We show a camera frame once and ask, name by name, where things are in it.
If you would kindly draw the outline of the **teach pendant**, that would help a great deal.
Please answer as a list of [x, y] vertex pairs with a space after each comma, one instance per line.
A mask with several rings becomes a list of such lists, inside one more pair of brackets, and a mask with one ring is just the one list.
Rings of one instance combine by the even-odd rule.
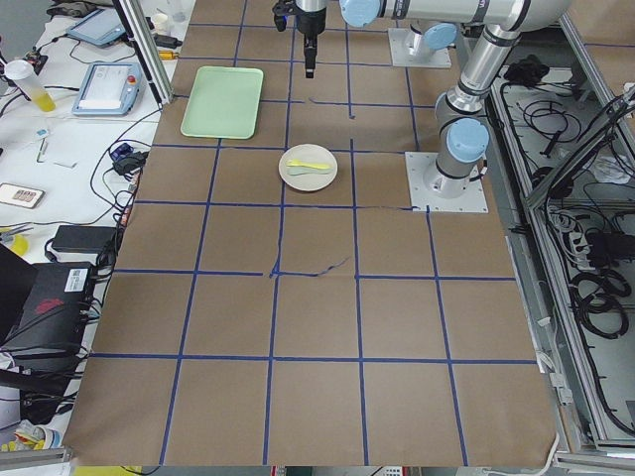
[[72, 39], [104, 48], [117, 42], [125, 34], [125, 29], [114, 9], [96, 9], [68, 28], [66, 34]]
[[83, 79], [71, 108], [75, 116], [123, 116], [129, 113], [143, 73], [137, 62], [96, 62]]

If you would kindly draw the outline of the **bottle with yellow liquid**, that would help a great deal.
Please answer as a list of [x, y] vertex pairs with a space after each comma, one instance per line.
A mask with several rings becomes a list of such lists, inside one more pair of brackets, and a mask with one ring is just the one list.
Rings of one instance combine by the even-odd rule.
[[5, 64], [4, 73], [43, 112], [52, 112], [56, 109], [56, 104], [29, 62], [24, 59], [11, 60]]

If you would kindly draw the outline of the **far teach pendant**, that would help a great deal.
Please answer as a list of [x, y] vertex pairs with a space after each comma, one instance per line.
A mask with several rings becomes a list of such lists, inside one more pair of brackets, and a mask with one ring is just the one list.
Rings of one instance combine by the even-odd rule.
[[66, 34], [72, 39], [104, 48], [117, 42], [125, 34], [125, 29], [114, 9], [96, 9], [68, 28]]

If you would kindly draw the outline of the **near teach pendant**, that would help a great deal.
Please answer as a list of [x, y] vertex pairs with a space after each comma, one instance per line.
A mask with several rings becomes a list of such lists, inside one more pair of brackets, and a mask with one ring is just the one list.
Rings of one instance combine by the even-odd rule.
[[129, 113], [143, 73], [137, 62], [96, 62], [83, 79], [71, 108], [75, 116], [123, 116]]

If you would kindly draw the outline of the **black computer box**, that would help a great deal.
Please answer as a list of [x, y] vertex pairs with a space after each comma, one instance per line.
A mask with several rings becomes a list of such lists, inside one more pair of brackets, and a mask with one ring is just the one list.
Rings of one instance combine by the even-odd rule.
[[1, 371], [3, 387], [64, 394], [59, 364], [79, 353], [95, 282], [89, 262], [30, 264], [1, 247], [1, 351], [17, 365]]

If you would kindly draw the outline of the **white paper cup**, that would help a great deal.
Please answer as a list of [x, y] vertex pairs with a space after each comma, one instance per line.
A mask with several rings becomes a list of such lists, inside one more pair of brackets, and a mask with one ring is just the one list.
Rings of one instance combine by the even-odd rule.
[[155, 13], [150, 17], [154, 27], [154, 32], [158, 35], [169, 36], [171, 34], [171, 20], [165, 13]]

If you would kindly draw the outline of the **yellow screwdriver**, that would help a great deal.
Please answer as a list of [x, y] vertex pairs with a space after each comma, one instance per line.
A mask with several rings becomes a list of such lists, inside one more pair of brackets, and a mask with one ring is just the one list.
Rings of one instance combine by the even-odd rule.
[[180, 57], [179, 53], [174, 51], [159, 50], [158, 54], [161, 60], [177, 60]]

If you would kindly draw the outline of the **yellow plastic fork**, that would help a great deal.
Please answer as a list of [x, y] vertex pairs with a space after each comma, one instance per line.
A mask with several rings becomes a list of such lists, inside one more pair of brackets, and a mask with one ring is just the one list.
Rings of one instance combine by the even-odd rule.
[[286, 162], [286, 166], [288, 168], [304, 167], [304, 168], [317, 169], [317, 170], [320, 170], [322, 173], [326, 173], [326, 172], [329, 172], [331, 170], [330, 164], [310, 163], [310, 162], [305, 162], [305, 161], [300, 161], [300, 160], [295, 160], [295, 159], [288, 160]]

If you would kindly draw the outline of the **beige round plate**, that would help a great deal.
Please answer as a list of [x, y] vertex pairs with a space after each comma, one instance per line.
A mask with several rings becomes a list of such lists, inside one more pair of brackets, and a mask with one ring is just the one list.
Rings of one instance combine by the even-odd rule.
[[279, 162], [283, 182], [298, 191], [318, 191], [329, 186], [338, 172], [335, 156], [315, 144], [301, 144], [287, 150]]

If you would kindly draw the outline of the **aluminium frame post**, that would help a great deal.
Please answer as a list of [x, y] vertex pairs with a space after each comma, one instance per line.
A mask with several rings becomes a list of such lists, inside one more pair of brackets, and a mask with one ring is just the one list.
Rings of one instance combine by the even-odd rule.
[[132, 44], [142, 71], [158, 105], [169, 104], [174, 97], [154, 37], [141, 4], [137, 0], [113, 0], [113, 6]]

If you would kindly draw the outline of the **pale green spoon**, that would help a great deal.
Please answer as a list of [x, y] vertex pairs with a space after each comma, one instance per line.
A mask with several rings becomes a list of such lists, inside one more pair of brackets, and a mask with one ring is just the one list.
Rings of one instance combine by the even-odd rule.
[[298, 177], [303, 175], [320, 175], [321, 171], [317, 169], [304, 168], [304, 167], [292, 167], [292, 168], [287, 168], [287, 174], [290, 177]]

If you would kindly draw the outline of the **black power adapter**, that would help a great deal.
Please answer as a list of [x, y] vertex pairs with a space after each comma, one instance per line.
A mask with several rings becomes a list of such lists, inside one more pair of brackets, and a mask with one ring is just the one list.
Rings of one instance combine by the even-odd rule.
[[51, 247], [63, 253], [96, 254], [101, 252], [114, 236], [114, 227], [61, 225]]

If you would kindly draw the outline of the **light green tray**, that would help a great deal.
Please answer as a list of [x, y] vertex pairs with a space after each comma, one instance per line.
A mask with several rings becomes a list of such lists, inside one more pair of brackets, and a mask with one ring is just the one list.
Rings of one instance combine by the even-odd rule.
[[196, 72], [181, 133], [186, 137], [246, 140], [255, 132], [264, 72], [203, 66]]

